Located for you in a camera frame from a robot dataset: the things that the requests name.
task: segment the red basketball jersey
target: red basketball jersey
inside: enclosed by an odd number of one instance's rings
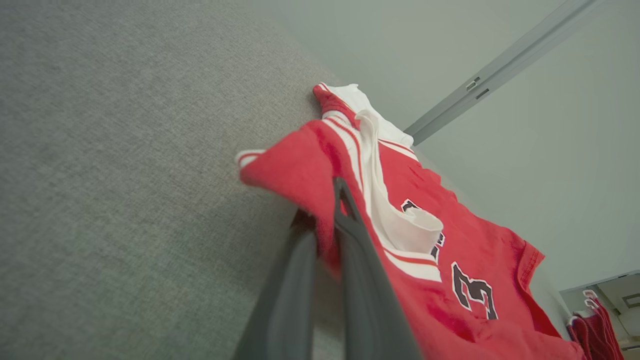
[[[426,358],[582,359],[529,291],[543,255],[461,205],[368,100],[333,89],[314,88],[323,120],[266,152],[241,152],[241,179],[313,214],[319,251],[337,272],[332,179],[344,178]]]

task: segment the ceiling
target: ceiling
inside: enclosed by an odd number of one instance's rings
[[[563,0],[249,0],[405,129]],[[637,268],[640,28],[614,5],[418,146],[559,289]]]
[[[640,2],[598,17],[418,145],[546,255],[559,290],[640,268]]]
[[[563,0],[254,0],[400,129]]]

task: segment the gray ceiling rail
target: gray ceiling rail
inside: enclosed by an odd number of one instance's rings
[[[423,142],[590,21],[606,0],[568,0],[500,56],[440,101],[405,133]]]

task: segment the red fabric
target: red fabric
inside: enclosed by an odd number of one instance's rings
[[[444,284],[452,279],[455,261],[469,277],[493,288],[499,319],[560,337],[529,290],[534,269],[544,258],[540,251],[513,231],[475,216],[440,184],[440,176],[418,161],[386,146],[380,146],[380,161],[393,206],[402,210],[409,199],[442,221],[446,241],[439,249],[438,267]],[[486,318],[484,304],[471,304],[475,315]]]
[[[356,113],[353,112],[349,105],[345,104],[340,97],[330,92],[326,86],[323,84],[314,86],[314,95],[320,102],[323,113],[327,111],[339,111],[346,116],[346,120],[349,120],[355,129],[360,130],[360,120],[356,119]]]
[[[608,312],[598,299],[592,299],[597,305],[590,316],[575,313],[576,318],[567,326],[571,337],[580,343],[588,359],[623,360],[622,350],[613,332]]]
[[[335,100],[316,89],[321,102]],[[543,258],[533,246],[509,229],[477,218],[458,203],[455,194],[440,186],[439,176],[422,169],[417,161],[384,145],[380,145],[380,159],[390,203],[402,210],[410,199],[444,223],[445,241],[437,257],[442,282],[412,277],[385,255],[367,216],[348,150],[323,121],[309,122],[286,136],[247,164],[240,175],[246,184],[272,190],[316,217],[319,251],[336,274],[339,256],[333,240],[332,179],[344,178],[425,358],[584,358],[578,344],[558,336],[531,297],[529,281]],[[470,301],[469,309],[461,305],[452,286],[454,265],[470,281],[484,280],[492,287],[496,320],[487,319],[486,292],[483,300]]]

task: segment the gray fabric upholstery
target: gray fabric upholstery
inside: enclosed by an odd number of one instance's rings
[[[337,79],[230,4],[3,5],[0,31],[0,358],[229,358],[294,213],[234,155]]]

